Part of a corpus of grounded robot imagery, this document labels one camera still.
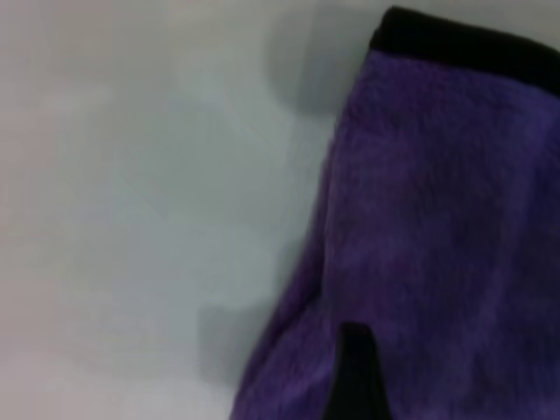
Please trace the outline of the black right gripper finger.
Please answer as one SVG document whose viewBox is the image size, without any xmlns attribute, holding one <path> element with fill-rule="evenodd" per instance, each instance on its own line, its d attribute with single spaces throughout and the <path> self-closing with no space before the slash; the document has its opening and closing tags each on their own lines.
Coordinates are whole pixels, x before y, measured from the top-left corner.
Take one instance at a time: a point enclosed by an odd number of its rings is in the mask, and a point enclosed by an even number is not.
<svg viewBox="0 0 560 420">
<path fill-rule="evenodd" d="M 324 420 L 391 420 L 375 337 L 367 325 L 345 322 Z"/>
</svg>

